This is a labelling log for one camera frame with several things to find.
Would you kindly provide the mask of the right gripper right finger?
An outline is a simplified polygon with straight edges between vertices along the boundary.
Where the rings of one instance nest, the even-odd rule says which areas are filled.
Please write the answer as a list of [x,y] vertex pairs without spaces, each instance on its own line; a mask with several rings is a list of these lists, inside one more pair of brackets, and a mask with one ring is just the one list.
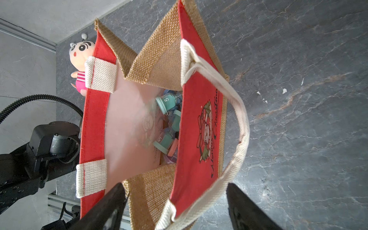
[[235,230],[281,229],[236,184],[228,184],[226,195],[229,216]]

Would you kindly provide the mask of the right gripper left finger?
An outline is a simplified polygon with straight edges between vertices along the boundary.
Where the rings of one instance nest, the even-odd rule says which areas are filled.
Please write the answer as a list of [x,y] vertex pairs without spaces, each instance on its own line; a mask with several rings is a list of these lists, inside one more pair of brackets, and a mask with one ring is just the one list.
[[84,217],[72,225],[72,230],[119,230],[126,207],[125,189],[116,184]]

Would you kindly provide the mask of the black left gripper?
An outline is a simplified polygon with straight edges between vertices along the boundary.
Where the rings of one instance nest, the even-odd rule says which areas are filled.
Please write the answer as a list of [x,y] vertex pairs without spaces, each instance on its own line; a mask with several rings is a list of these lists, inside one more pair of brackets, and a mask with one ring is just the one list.
[[35,127],[26,147],[28,175],[51,181],[75,171],[79,163],[79,133],[76,124],[63,121]]

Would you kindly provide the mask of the green hourglass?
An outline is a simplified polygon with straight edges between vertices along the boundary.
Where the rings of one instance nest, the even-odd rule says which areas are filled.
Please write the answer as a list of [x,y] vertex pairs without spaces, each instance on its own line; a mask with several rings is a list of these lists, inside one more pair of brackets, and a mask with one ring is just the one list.
[[161,97],[155,98],[157,105],[159,106],[161,112],[164,115],[176,106],[177,100],[178,100],[178,97],[172,93],[168,93]]
[[179,133],[181,122],[181,111],[170,111],[170,115],[172,116],[169,119],[168,127],[165,128],[156,141],[153,142],[154,147],[165,155],[167,155],[174,139],[178,139],[176,134]]

